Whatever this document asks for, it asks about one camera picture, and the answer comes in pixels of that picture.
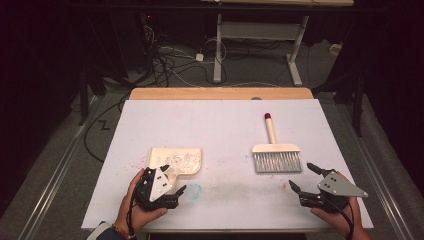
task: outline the dustpan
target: dustpan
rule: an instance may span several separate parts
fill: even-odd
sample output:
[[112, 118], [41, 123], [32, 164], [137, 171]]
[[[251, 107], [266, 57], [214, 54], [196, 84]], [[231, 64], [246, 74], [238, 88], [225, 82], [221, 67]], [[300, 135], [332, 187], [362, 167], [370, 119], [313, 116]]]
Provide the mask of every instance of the dustpan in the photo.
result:
[[172, 188], [167, 194], [174, 194], [179, 175], [196, 174], [201, 166], [202, 152], [199, 148], [152, 148], [149, 154], [149, 168], [169, 165], [164, 172]]

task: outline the wooden board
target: wooden board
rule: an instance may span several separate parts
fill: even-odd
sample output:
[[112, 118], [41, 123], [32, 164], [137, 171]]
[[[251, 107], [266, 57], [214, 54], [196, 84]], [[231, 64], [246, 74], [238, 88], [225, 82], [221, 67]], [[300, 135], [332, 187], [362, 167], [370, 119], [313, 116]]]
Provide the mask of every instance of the wooden board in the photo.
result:
[[313, 99], [307, 88], [135, 88], [130, 100]]
[[278, 5], [307, 5], [307, 6], [352, 6], [353, 0], [221, 0], [222, 3], [278, 4]]

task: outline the dark background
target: dark background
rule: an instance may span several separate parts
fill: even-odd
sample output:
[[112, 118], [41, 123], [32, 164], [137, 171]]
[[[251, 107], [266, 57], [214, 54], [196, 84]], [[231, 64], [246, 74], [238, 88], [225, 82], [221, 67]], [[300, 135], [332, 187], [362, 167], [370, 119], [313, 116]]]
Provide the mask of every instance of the dark background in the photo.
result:
[[[368, 6], [386, 3], [367, 1]], [[395, 1], [393, 9], [384, 15], [344, 16], [340, 21], [313, 16], [304, 42], [308, 45], [323, 39], [344, 42], [328, 81], [356, 67], [364, 70], [365, 93], [376, 116], [399, 159], [423, 192], [420, 147], [424, 142], [424, 14], [418, 0]], [[129, 65], [143, 61], [128, 61], [130, 56], [125, 54], [129, 51], [121, 52], [118, 47], [119, 34], [137, 28], [131, 22], [133, 16], [116, 13], [89, 16], [90, 21], [85, 13], [67, 10], [53, 0], [0, 3], [1, 214], [49, 135], [71, 111], [70, 102], [78, 93], [82, 66], [88, 66], [90, 73], [92, 63], [105, 68], [113, 65], [114, 74], [126, 76]], [[211, 28], [211, 19], [200, 14], [155, 17], [161, 19], [159, 24], [164, 31], [174, 34], [176, 39], [191, 39], [194, 45], [204, 42], [203, 37], [211, 29], [214, 31], [214, 20]], [[173, 26], [173, 21], [180, 28]], [[138, 40], [141, 39], [135, 44], [142, 52]], [[89, 83], [95, 92], [101, 93], [100, 77], [101, 74], [91, 74]], [[354, 86], [347, 79], [327, 90], [352, 93]]]

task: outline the wrist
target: wrist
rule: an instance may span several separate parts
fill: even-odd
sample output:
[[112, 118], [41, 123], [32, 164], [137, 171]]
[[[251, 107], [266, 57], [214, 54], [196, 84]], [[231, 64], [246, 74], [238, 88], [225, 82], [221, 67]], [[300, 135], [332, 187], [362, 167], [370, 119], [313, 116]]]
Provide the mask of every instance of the wrist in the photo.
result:
[[124, 239], [130, 239], [131, 236], [129, 235], [129, 230], [128, 230], [128, 226], [126, 224], [118, 224], [118, 223], [114, 223], [112, 224], [112, 228], [113, 230], [115, 230], [115, 232], [119, 233], [119, 235], [121, 235]]
[[352, 240], [368, 240], [371, 239], [367, 231], [362, 226], [355, 227]]

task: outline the wooden table edge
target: wooden table edge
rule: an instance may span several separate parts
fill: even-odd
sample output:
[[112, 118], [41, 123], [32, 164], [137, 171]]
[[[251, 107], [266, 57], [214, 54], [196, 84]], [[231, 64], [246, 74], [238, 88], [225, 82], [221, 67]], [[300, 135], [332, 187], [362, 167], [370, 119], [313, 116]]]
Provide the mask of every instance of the wooden table edge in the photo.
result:
[[314, 99], [308, 88], [134, 88], [129, 100]]

